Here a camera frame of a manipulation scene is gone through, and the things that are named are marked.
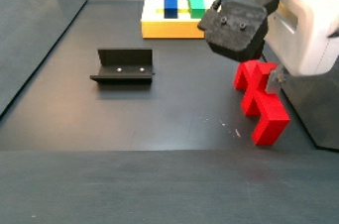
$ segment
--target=gray wall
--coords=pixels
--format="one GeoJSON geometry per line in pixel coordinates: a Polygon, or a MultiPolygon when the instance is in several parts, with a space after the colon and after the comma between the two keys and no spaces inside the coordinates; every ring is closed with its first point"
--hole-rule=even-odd
{"type": "Polygon", "coordinates": [[[85,0],[0,0],[0,116],[85,0]]]}

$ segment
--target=yellow base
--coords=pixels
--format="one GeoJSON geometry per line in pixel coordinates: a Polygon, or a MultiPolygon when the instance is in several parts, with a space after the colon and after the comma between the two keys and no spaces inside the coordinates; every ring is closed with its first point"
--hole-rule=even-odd
{"type": "MultiPolygon", "coordinates": [[[[164,19],[160,0],[144,0],[141,15],[141,34],[144,39],[203,39],[204,32],[198,29],[200,19],[191,19],[179,5],[178,19],[164,19]]],[[[206,8],[210,8],[215,0],[206,0],[206,8]]]]}
{"type": "MultiPolygon", "coordinates": [[[[179,14],[190,14],[188,0],[178,0],[179,14]]],[[[164,1],[156,0],[156,13],[164,14],[164,1]]]]}

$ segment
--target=red toy block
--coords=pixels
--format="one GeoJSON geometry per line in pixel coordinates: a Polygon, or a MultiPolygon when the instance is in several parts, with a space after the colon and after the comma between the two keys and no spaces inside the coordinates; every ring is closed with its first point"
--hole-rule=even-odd
{"type": "Polygon", "coordinates": [[[252,134],[256,145],[272,145],[290,121],[278,95],[264,91],[270,72],[275,68],[272,62],[250,60],[240,63],[235,78],[235,88],[247,91],[243,111],[247,116],[260,116],[252,134]]]}

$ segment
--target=robotic arm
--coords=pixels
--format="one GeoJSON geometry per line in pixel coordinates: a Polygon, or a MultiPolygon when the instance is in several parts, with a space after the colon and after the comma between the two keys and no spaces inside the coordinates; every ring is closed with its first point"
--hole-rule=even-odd
{"type": "Polygon", "coordinates": [[[339,55],[339,0],[218,0],[199,29],[212,51],[260,57],[263,40],[294,76],[326,73],[339,55]]]}

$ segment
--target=green block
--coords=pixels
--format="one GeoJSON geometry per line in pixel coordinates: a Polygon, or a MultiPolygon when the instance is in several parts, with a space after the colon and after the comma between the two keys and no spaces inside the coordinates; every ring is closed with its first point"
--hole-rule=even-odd
{"type": "Polygon", "coordinates": [[[206,14],[204,0],[188,0],[190,13],[192,19],[202,19],[206,14]]]}

